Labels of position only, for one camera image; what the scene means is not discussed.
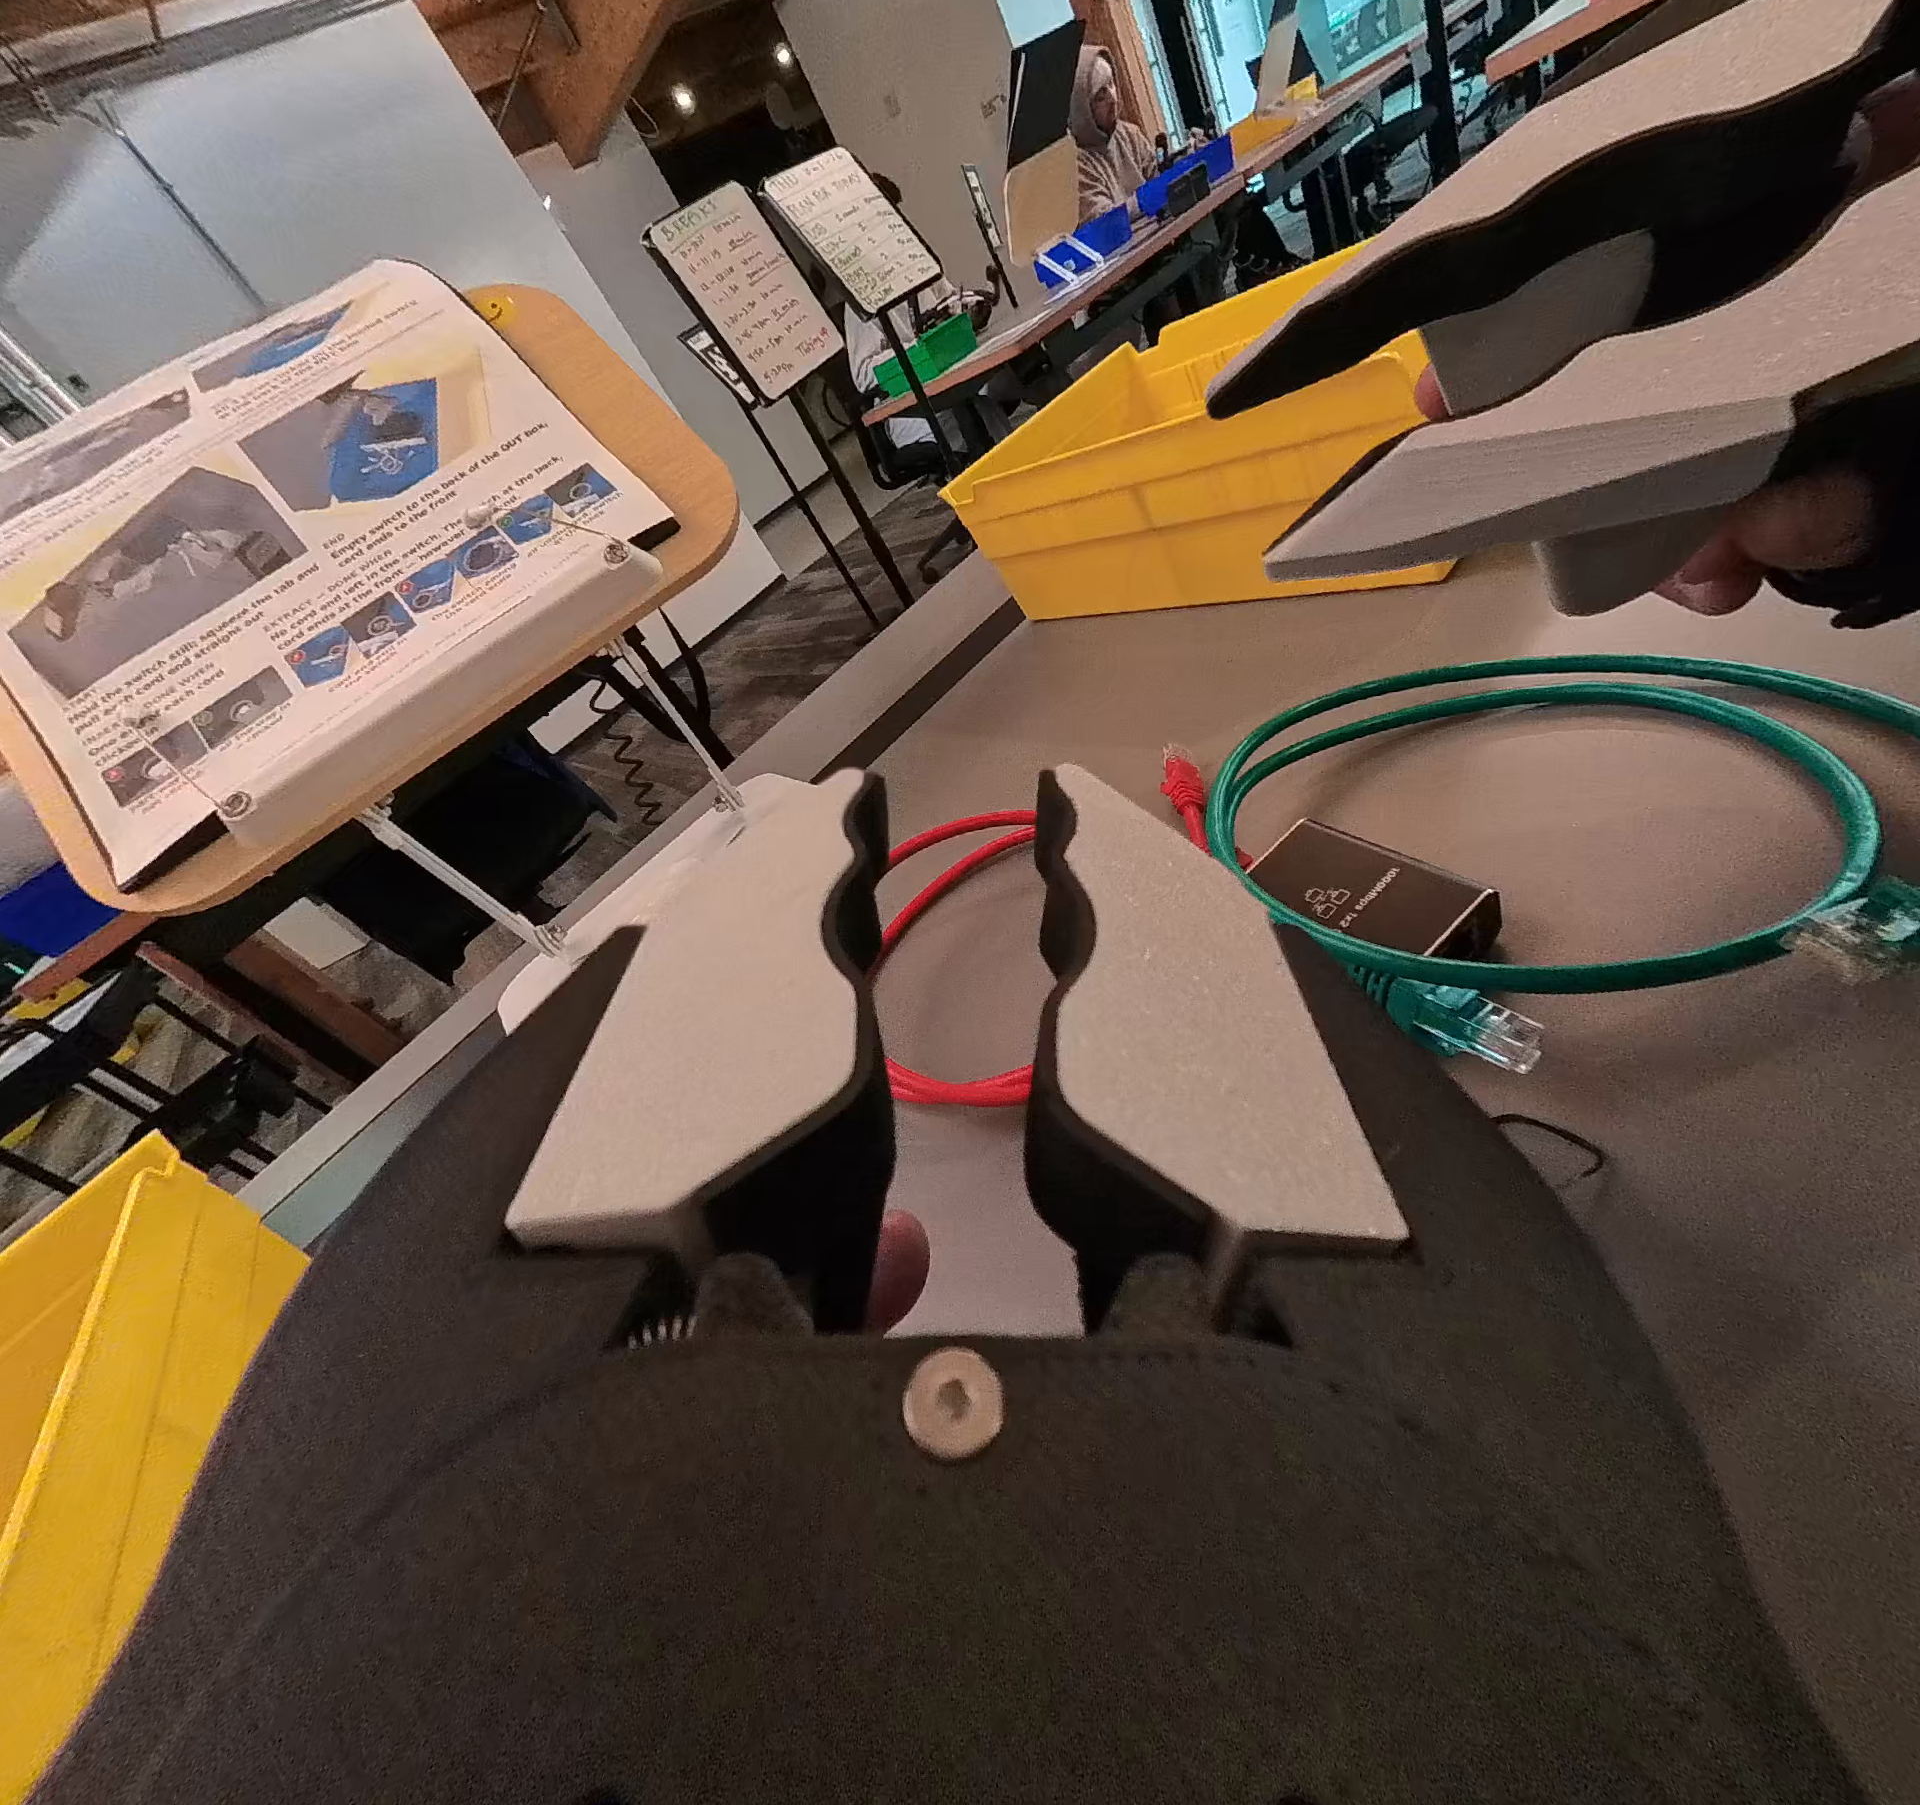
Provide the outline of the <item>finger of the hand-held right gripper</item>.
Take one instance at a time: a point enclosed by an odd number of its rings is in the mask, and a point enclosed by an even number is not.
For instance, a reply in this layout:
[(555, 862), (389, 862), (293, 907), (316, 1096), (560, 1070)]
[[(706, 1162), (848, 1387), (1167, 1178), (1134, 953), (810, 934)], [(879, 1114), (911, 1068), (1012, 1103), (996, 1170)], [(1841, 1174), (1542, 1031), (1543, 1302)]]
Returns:
[(1511, 401), (1383, 445), (1262, 558), (1272, 583), (1533, 544), (1569, 618), (1675, 574), (1736, 502), (1915, 439), (1918, 172), (1736, 300), (1601, 339)]
[(1599, 339), (1722, 303), (1855, 184), (1861, 102), (1908, 70), (1908, 0), (1739, 0), (1529, 112), (1210, 380), (1237, 418), (1417, 332), (1452, 418)]

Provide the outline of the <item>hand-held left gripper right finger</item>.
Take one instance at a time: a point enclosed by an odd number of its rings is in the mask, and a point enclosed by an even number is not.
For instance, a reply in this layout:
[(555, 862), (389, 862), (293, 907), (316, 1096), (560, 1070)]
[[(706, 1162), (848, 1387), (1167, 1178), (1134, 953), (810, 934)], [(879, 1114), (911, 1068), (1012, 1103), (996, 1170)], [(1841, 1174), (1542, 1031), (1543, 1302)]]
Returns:
[(1401, 1254), (1409, 1224), (1235, 875), (1068, 761), (1037, 777), (1036, 865), (1052, 984), (1023, 1170), (1085, 1331), (1147, 1260), (1186, 1261), (1227, 1323), (1269, 1258)]

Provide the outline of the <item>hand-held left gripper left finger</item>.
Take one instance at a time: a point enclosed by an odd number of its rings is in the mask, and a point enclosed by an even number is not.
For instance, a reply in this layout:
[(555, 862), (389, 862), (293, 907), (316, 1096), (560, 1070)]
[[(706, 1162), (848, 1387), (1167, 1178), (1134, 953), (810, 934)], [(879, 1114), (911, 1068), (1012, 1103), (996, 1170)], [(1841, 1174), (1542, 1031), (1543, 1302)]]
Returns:
[(754, 1254), (866, 1323), (896, 1159), (871, 969), (882, 779), (754, 779), (619, 889), (611, 994), (508, 1206), (527, 1249)]

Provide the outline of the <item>black network switch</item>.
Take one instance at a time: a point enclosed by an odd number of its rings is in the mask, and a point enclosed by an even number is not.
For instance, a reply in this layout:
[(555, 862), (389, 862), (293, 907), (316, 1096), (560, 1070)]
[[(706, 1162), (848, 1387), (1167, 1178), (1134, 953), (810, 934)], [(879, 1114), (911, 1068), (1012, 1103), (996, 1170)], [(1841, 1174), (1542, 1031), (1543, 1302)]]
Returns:
[(1408, 954), (1487, 960), (1504, 914), (1494, 886), (1302, 818), (1245, 867), (1292, 912)]

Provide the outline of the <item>person's right hand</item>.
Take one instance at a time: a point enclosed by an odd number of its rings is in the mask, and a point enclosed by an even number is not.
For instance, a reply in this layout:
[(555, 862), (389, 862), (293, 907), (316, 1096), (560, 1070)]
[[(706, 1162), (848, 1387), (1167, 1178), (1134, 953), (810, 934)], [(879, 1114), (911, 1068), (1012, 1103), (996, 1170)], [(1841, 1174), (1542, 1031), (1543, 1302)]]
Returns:
[(1782, 492), (1758, 494), (1729, 509), (1724, 522), (1654, 595), (1699, 618), (1724, 618), (1754, 601), (1767, 579), (1797, 569), (1801, 520)]

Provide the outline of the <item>person's left hand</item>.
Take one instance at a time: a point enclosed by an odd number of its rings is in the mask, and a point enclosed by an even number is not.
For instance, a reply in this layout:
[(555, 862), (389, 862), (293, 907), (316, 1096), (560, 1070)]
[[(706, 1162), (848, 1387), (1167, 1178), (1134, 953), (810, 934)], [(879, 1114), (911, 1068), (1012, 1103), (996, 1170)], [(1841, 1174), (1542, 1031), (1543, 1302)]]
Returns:
[(919, 1302), (930, 1276), (931, 1247), (923, 1222), (901, 1208), (882, 1217), (866, 1306), (866, 1331), (887, 1333)]

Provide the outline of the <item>black metal pole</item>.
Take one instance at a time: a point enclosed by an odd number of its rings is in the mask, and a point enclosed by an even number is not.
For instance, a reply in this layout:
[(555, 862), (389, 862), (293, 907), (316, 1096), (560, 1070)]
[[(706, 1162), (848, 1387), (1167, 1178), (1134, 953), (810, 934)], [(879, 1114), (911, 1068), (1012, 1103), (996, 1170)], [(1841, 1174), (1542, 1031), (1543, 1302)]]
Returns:
[(1446, 0), (1422, 0), (1426, 43), (1425, 103), (1430, 109), (1426, 127), (1426, 166), (1433, 188), (1457, 171), (1457, 125), (1452, 100), (1452, 59), (1447, 43)]

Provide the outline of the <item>black and cream board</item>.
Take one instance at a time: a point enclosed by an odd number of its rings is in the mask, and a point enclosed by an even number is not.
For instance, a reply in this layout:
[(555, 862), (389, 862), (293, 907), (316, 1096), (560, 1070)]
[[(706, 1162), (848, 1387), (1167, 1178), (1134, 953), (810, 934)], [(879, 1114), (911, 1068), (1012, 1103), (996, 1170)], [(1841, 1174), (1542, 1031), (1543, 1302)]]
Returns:
[(1272, 0), (1256, 75), (1253, 116), (1276, 116), (1317, 98), (1321, 72), (1302, 24), (1302, 0)]
[(1068, 16), (1011, 52), (1002, 184), (1011, 266), (1030, 266), (1081, 223), (1070, 98), (1083, 38), (1083, 21)]

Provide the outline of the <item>thin black thread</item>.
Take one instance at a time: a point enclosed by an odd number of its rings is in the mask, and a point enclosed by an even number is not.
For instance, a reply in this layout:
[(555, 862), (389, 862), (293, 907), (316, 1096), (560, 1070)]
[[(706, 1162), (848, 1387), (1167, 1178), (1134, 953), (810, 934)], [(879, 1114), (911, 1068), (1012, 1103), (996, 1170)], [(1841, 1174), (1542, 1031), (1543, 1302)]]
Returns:
[(1507, 1133), (1519, 1132), (1531, 1140), (1543, 1140), (1547, 1146), (1566, 1154), (1570, 1167), (1557, 1176), (1550, 1173), (1547, 1164), (1542, 1164), (1519, 1140), (1511, 1140), (1516, 1148), (1525, 1151), (1534, 1174), (1550, 1185), (1553, 1191), (1566, 1191), (1577, 1184), (1582, 1184), (1608, 1167), (1608, 1151), (1601, 1146), (1596, 1146), (1584, 1135), (1553, 1122), (1542, 1120), (1523, 1113), (1500, 1113), (1492, 1114), (1492, 1122)]

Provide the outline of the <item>blue plastic bin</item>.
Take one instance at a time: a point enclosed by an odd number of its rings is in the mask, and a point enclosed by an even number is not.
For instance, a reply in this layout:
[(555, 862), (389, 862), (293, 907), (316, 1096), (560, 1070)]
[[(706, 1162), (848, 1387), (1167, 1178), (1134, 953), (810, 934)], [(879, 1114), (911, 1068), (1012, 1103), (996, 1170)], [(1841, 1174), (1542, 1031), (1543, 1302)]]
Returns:
[(120, 919), (52, 862), (1, 894), (1, 942), (33, 958), (57, 958)]
[(1187, 148), (1146, 178), (1136, 193), (1139, 221), (1164, 223), (1195, 205), (1213, 186), (1222, 184), (1235, 171), (1231, 136), (1213, 136)]
[(1045, 293), (1054, 293), (1091, 277), (1113, 261), (1132, 236), (1134, 221), (1128, 205), (1100, 212), (1033, 255), (1037, 285)]

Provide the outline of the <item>white document stand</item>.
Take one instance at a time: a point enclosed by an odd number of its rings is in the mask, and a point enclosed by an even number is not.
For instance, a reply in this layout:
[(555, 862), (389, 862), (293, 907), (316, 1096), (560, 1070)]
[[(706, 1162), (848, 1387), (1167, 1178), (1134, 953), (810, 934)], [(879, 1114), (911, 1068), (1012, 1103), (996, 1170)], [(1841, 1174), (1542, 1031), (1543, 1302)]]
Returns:
[(364, 1077), (406, 1035), (399, 982), (429, 989), (432, 1016), (477, 939), (493, 934), (504, 956), (515, 935), (382, 846), (360, 811), (387, 802), (399, 828), (498, 904), (555, 920), (613, 848), (644, 839), (706, 786), (648, 683), (652, 670), (708, 750), (740, 755), (873, 630), (819, 549), (793, 567), (794, 515), (778, 538), (774, 576), (747, 569), (767, 544), (742, 527), (706, 576), (634, 625), (646, 658), (626, 643), (613, 658), (592, 649), (518, 700), (470, 667), (443, 680), (407, 714), (406, 776), (370, 789), (370, 766), (326, 766), (330, 801), (296, 797), (302, 846), (221, 903), (153, 924), (141, 954), (167, 953), (235, 1010), (316, 1051), (324, 1070)]

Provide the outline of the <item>yellow plastic bin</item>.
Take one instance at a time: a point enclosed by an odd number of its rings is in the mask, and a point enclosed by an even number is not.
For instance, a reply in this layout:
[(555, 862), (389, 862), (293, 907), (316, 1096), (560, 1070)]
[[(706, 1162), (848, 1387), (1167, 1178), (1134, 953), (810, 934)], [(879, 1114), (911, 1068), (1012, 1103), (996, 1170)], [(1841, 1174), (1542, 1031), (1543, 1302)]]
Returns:
[(6, 1803), (26, 1798), (125, 1644), (308, 1265), (161, 1135), (3, 1245)]
[(1452, 562), (1269, 579), (1265, 550), (1373, 447), (1417, 426), (1426, 365), (1403, 332), (1359, 365), (1227, 421), (1213, 377), (1361, 246), (1119, 347), (941, 494), (1025, 618), (1100, 618), (1439, 585)]

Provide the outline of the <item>green plastic bin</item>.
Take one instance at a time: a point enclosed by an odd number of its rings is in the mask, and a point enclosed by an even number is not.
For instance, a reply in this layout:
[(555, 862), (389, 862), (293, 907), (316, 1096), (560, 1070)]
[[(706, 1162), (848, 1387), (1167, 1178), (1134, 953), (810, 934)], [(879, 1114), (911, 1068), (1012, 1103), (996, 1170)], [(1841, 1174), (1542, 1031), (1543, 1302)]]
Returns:
[[(918, 380), (930, 388), (933, 379), (947, 374), (951, 367), (959, 365), (976, 353), (978, 339), (979, 334), (976, 332), (967, 312), (951, 314), (941, 323), (923, 330), (906, 345), (906, 358)], [(873, 379), (875, 392), (879, 397), (892, 400), (908, 395), (906, 374), (902, 371), (898, 353), (892, 350), (890, 340), (882, 343), (882, 352), (873, 365)]]

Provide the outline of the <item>handwritten whiteboard on easel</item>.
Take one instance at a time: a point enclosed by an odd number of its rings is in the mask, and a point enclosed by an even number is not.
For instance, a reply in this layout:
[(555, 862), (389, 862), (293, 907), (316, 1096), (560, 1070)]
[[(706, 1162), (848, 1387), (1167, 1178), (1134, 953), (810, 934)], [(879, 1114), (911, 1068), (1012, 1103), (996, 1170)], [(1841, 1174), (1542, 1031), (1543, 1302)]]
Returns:
[(842, 146), (767, 176), (757, 188), (779, 229), (816, 261), (862, 317), (882, 330), (908, 400), (930, 428), (947, 476), (960, 470), (937, 423), (926, 383), (908, 358), (908, 340), (892, 328), (892, 312), (941, 278), (941, 263), (890, 204), (873, 174)]
[(810, 508), (810, 487), (785, 467), (762, 421), (774, 407), (791, 407), (838, 488), (871, 564), (898, 603), (908, 607), (908, 583), (806, 404), (806, 387), (845, 360), (842, 330), (744, 184), (732, 181), (673, 208), (648, 223), (641, 239), (702, 332), (698, 340), (684, 332), (684, 350), (729, 391), (779, 472), (791, 502), (871, 627), (879, 630), (882, 615)]

